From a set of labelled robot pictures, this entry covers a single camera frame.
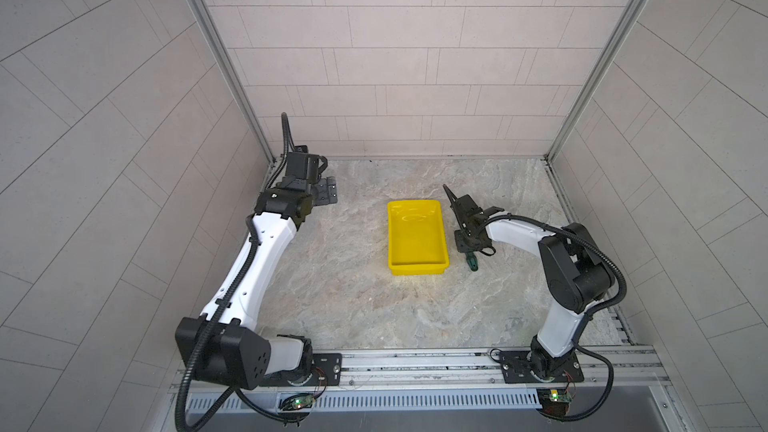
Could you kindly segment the green handled screwdriver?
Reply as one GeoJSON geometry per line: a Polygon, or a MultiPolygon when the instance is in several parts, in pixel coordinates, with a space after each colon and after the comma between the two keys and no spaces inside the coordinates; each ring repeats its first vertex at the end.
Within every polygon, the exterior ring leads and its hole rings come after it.
{"type": "Polygon", "coordinates": [[[466,263],[472,272],[479,270],[479,263],[476,255],[472,252],[466,253],[466,263]]]}

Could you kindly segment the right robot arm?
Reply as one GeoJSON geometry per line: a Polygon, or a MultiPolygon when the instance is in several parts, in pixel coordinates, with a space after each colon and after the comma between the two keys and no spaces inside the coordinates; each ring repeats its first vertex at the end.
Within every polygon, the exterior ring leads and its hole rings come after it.
{"type": "Polygon", "coordinates": [[[458,197],[448,186],[443,189],[458,224],[454,231],[457,250],[471,271],[479,269],[478,254],[490,257],[496,253],[495,243],[540,259],[552,304],[531,341],[527,368],[541,382],[564,376],[593,310],[617,281],[615,265],[579,223],[555,227],[499,207],[483,209],[471,196],[458,197]]]}

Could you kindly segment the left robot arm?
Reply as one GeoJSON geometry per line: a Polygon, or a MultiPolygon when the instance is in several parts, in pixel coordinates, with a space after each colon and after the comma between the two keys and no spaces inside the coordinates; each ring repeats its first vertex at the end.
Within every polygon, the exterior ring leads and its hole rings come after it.
{"type": "Polygon", "coordinates": [[[312,375],[308,338],[264,338],[257,318],[282,254],[319,205],[337,202],[336,182],[323,177],[324,156],[305,149],[286,156],[285,175],[261,192],[246,219],[248,235],[220,289],[196,318],[185,317],[175,340],[193,380],[252,390],[277,376],[294,384],[312,375]]]}

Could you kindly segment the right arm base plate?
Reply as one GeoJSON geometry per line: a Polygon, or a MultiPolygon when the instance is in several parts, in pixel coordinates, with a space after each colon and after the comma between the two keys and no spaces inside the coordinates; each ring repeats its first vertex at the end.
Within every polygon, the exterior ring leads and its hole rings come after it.
{"type": "Polygon", "coordinates": [[[581,364],[575,350],[551,359],[547,354],[541,360],[530,358],[530,350],[509,350],[498,353],[498,362],[506,384],[581,383],[584,381],[581,364]]]}

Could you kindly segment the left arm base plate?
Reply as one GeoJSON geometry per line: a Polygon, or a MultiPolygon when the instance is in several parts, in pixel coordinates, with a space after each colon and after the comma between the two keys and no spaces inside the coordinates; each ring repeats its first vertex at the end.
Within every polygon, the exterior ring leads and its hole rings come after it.
{"type": "Polygon", "coordinates": [[[342,371],[341,353],[315,353],[311,374],[304,378],[290,378],[288,371],[268,375],[260,387],[315,387],[338,386],[342,371]]]}

